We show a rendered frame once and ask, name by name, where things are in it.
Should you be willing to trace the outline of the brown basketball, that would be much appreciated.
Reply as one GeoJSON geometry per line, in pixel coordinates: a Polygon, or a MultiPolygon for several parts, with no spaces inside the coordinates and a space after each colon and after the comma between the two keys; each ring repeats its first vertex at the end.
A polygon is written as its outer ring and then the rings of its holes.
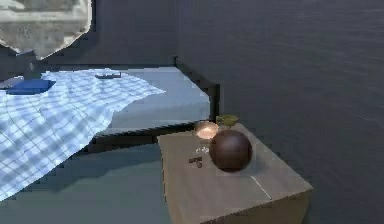
{"type": "Polygon", "coordinates": [[[238,172],[250,163],[253,151],[248,138],[236,130],[218,132],[211,141],[209,155],[213,164],[224,172],[238,172]]]}

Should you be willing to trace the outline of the brown wooden chest of drawers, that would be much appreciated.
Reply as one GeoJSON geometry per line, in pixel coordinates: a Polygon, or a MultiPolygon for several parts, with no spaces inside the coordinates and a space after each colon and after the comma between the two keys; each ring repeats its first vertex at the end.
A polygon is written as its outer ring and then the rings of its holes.
{"type": "Polygon", "coordinates": [[[313,187],[244,125],[253,158],[242,171],[218,169],[191,131],[161,135],[165,200],[173,224],[302,224],[313,187]],[[188,160],[202,157],[202,168],[188,160]],[[272,197],[269,200],[256,177],[272,197]]]}

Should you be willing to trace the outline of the black framed bed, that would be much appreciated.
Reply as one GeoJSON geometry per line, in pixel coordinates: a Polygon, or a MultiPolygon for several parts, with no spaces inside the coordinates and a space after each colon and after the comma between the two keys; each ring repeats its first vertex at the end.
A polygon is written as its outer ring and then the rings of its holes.
{"type": "MultiPolygon", "coordinates": [[[[78,69],[72,67],[61,71],[88,69],[105,68],[78,69]]],[[[192,123],[207,119],[214,113],[211,105],[215,100],[208,89],[202,85],[203,80],[201,78],[192,79],[191,72],[184,65],[126,70],[114,67],[109,69],[144,79],[164,92],[137,100],[122,111],[115,113],[111,124],[96,134],[93,139],[192,123]]]]}

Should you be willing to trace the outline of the glowing glass candle holder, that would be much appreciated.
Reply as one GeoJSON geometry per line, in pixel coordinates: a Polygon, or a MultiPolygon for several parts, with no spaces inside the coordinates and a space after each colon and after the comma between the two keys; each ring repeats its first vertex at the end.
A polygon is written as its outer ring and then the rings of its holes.
{"type": "Polygon", "coordinates": [[[195,135],[204,140],[212,139],[218,132],[219,126],[210,121],[200,121],[195,125],[195,135]]]}

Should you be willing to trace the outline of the olive green bowl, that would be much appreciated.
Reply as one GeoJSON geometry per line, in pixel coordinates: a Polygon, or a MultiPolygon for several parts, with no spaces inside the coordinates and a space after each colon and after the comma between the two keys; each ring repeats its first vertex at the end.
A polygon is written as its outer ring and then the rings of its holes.
{"type": "Polygon", "coordinates": [[[218,125],[234,126],[238,122],[239,118],[235,115],[225,114],[216,117],[216,123],[218,125]]]}

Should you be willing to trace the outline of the dark flat remote control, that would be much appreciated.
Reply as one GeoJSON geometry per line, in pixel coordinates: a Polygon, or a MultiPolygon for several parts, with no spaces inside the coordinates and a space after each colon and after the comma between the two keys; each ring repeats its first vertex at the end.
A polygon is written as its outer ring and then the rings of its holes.
{"type": "Polygon", "coordinates": [[[95,78],[97,79],[115,79],[115,78],[121,78],[121,72],[118,73],[103,73],[103,74],[96,74],[95,78]]]}

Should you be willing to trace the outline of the thin white pencil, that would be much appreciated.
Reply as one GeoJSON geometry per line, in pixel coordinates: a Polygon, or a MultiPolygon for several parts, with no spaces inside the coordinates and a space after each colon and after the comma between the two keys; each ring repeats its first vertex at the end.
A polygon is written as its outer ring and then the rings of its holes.
{"type": "Polygon", "coordinates": [[[250,178],[256,183],[256,185],[261,189],[261,191],[266,195],[269,200],[272,200],[272,197],[269,193],[264,189],[264,187],[259,183],[259,181],[254,176],[250,176],[250,178]]]}

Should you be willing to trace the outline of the blue checked blanket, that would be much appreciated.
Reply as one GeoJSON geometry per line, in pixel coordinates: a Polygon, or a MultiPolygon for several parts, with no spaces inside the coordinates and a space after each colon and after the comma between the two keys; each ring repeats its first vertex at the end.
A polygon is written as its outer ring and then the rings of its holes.
{"type": "Polygon", "coordinates": [[[0,90],[0,202],[48,174],[105,130],[131,103],[164,91],[121,72],[97,79],[105,69],[46,71],[55,84],[36,95],[0,90]]]}

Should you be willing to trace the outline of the blue pillow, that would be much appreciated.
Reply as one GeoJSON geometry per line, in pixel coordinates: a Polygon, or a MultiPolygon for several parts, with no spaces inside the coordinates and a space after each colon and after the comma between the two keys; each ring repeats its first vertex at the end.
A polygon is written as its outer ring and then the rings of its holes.
{"type": "Polygon", "coordinates": [[[24,80],[6,90],[8,95],[36,95],[48,91],[55,81],[44,79],[24,80]]]}

